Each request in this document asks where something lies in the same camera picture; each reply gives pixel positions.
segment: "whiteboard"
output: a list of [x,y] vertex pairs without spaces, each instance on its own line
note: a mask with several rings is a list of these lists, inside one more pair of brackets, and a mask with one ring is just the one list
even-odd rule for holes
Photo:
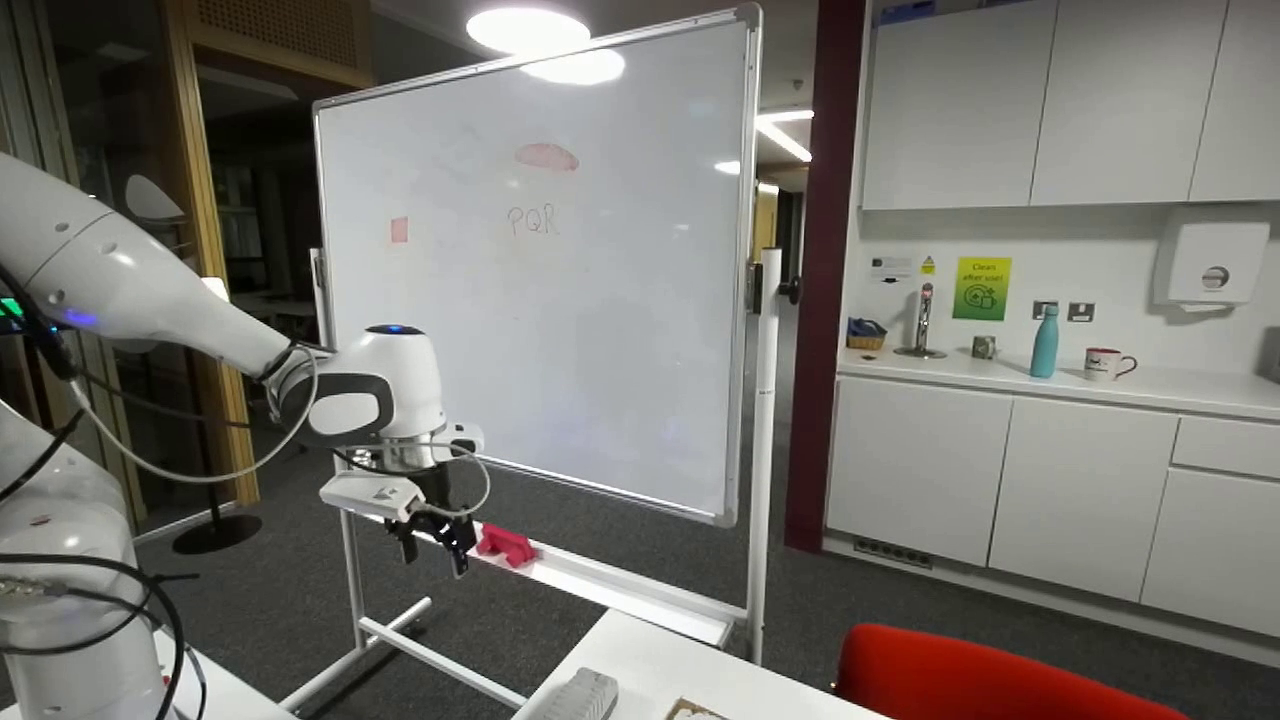
[[410,324],[483,455],[733,524],[759,11],[599,47],[612,84],[497,59],[314,103],[331,343]]

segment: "green sign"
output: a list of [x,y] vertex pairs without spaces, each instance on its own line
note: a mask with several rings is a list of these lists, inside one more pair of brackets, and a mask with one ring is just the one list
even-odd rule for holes
[[17,302],[17,295],[0,295],[0,314],[24,320],[24,309]]
[[1003,320],[1013,256],[960,256],[953,320]]

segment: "whiteboard frame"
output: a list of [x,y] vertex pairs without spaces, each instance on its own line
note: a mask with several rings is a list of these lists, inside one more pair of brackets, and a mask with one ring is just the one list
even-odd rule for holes
[[586,477],[571,477],[571,471],[550,471],[550,466],[536,466],[536,464],[517,464],[517,461],[497,461],[483,455],[497,466],[511,466],[518,477],[536,477],[536,478],[554,478],[563,488],[582,488],[597,497],[617,497],[639,509],[654,509],[664,515],[678,515],[678,519],[696,519],[696,524],[712,524],[712,528],[735,528],[739,524],[739,491],[745,491],[745,406],[746,406],[746,380],[745,380],[745,363],[746,363],[746,343],[745,343],[745,329],[746,329],[746,277],[750,277],[750,202],[754,202],[754,116],[759,116],[759,57],[764,57],[764,11],[754,3],[745,9],[725,9],[725,11],[703,11],[703,15],[689,15],[689,21],[672,21],[672,22],[649,22],[634,30],[617,30],[617,35],[599,35],[586,45],[571,45],[571,47],[554,47],[554,53],[526,53],[526,57],[498,57],[498,59],[483,59],[483,62],[466,62],[466,66],[453,66],[453,73],[432,73],[432,77],[410,77],[410,81],[397,81],[397,84],[378,84],[378,86],[364,86],[364,93],[346,93],[346,95],[326,95],[310,103],[310,140],[314,140],[314,176],[319,176],[319,202],[323,202],[323,152],[319,152],[319,116],[326,109],[346,109],[346,103],[364,103],[364,98],[383,98],[383,95],[404,95],[404,93],[420,93],[420,86],[434,86],[434,84],[454,84],[454,81],[470,81],[470,77],[492,77],[492,73],[511,73],[524,62],[539,62],[539,59],[559,59],[559,57],[574,57],[574,53],[597,53],[597,47],[617,47],[617,45],[639,45],[639,40],[664,40],[664,35],[685,35],[685,30],[700,30],[700,29],[721,29],[721,22],[745,22],[750,30],[746,40],[746,62],[739,77],[739,95],[745,95],[745,121],[739,121],[739,189],[735,189],[735,311],[733,311],[733,348],[726,348],[726,436],[725,436],[725,498],[721,513],[700,513],[674,498],[658,498],[658,497],[639,497],[626,488],[612,488],[602,478],[586,478]]

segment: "kitchen counter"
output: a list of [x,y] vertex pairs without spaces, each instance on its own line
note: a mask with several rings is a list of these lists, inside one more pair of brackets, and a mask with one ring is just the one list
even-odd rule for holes
[[1280,385],[1262,376],[1213,376],[1213,373],[1165,373],[1141,369],[1119,380],[1083,380],[1079,369],[1061,369],[1053,380],[1030,380],[1020,361],[973,361],[968,353],[949,353],[945,361],[917,354],[863,354],[843,353],[840,376],[879,376],[902,385],[949,385],[949,387],[985,387],[1015,394],[1054,394],[1083,402],[1127,402],[1127,406],[1165,406],[1165,413],[1200,413],[1200,414],[1237,414],[1280,425]]

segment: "yellow sign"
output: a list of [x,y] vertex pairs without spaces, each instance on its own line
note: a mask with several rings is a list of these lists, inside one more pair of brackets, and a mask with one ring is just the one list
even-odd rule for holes
[[1013,256],[960,256],[953,320],[1003,320]]

